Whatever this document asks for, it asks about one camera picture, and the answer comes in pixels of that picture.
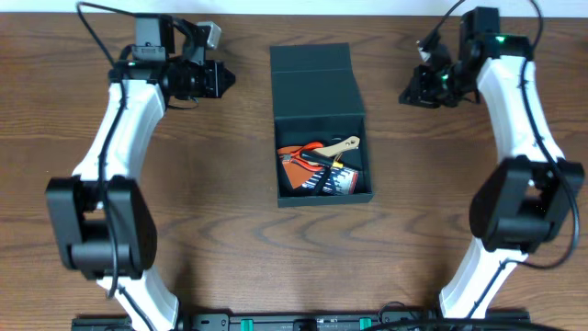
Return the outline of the dark green gift box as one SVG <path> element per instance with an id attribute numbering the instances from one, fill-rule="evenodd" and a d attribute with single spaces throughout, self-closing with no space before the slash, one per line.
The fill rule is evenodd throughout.
<path id="1" fill-rule="evenodd" d="M 282 162 L 276 160 L 277 205 L 301 207 L 367 203 L 371 182 L 366 112 L 353 74 L 349 45 L 306 44 L 270 48 L 272 98 L 277 149 L 295 150 L 307 143 L 330 146 L 356 136 L 358 147 L 340 161 L 358 171 L 354 190 L 340 194 L 330 177 L 323 192 L 313 194 L 322 173 L 293 188 Z"/>

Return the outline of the red-handled cutting pliers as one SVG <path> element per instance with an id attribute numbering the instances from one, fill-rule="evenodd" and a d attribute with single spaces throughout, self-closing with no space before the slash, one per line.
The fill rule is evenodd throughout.
<path id="1" fill-rule="evenodd" d="M 323 148 L 319 142 L 307 143 L 303 146 L 287 146 L 277 150 L 281 164 L 286 172 L 290 170 L 305 170 L 317 172 L 326 166 L 333 166 L 334 161 L 326 157 L 318 156 L 316 149 Z"/>

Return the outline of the orange scraper with wooden handle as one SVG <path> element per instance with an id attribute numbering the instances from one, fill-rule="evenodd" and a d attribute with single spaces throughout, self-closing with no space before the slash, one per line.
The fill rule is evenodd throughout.
<path id="1" fill-rule="evenodd" d="M 342 160 L 345 153 L 357 152 L 360 138 L 349 136 L 335 143 L 318 141 L 277 149 L 278 162 L 292 190 L 320 192 L 333 195 L 351 194 L 359 176 L 357 167 Z"/>

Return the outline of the blue precision screwdriver set case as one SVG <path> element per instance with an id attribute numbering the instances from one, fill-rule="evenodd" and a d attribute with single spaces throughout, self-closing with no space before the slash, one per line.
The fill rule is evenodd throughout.
<path id="1" fill-rule="evenodd" d="M 310 179 L 306 180 L 301 189 L 304 192 L 311 193 L 324 170 L 314 173 Z M 350 195 L 354 193 L 359 172 L 351 172 L 340 169 L 331 169 L 331 175 L 326 182 L 322 193 L 327 195 Z"/>

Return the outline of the small black-handled hammer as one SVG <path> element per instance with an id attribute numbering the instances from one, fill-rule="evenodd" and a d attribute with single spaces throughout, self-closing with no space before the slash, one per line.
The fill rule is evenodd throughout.
<path id="1" fill-rule="evenodd" d="M 318 196 L 322 193 L 323 188 L 324 188 L 326 182 L 328 181 L 330 175 L 331 175 L 331 168 L 325 167 L 321 177 L 319 178 L 319 180 L 317 181 L 317 183 L 315 184 L 315 186 L 313 188 L 313 191 L 311 192 L 312 196 Z"/>

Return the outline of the black and yellow screwdriver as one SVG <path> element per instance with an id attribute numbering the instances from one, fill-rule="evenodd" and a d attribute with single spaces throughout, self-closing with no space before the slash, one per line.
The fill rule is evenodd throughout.
<path id="1" fill-rule="evenodd" d="M 300 158 L 312 166 L 323 166 L 334 169 L 346 170 L 351 172 L 359 172 L 361 168 L 351 166 L 340 161 L 336 161 L 334 158 L 327 157 L 322 154 L 315 153 L 313 151 L 303 151 L 300 154 Z"/>

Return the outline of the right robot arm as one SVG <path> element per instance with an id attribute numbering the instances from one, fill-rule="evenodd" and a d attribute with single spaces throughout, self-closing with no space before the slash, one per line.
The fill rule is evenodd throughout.
<path id="1" fill-rule="evenodd" d="M 446 319 L 481 320 L 507 277 L 532 268 L 529 255 L 560 232 L 572 217 L 564 255 L 542 266 L 564 264 L 580 240 L 576 197 L 584 182 L 582 164 L 567 160 L 555 142 L 536 85 L 539 38 L 501 32 L 495 7 L 477 6 L 459 22 L 458 58 L 442 44 L 440 28 L 417 43 L 423 60 L 399 96 L 419 108 L 454 108 L 474 95 L 490 115 L 497 166 L 472 198 L 472 240 L 452 280 L 439 293 Z"/>

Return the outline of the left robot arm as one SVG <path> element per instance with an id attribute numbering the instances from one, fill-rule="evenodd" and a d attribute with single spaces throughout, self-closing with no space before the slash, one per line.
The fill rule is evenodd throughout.
<path id="1" fill-rule="evenodd" d="M 108 103 L 87 154 L 45 191 L 62 263 L 119 302 L 134 330 L 188 330 L 191 320 L 154 260 L 157 232 L 139 178 L 171 100 L 219 98 L 235 81 L 217 48 L 221 28 L 138 14 L 135 41 L 110 59 Z"/>

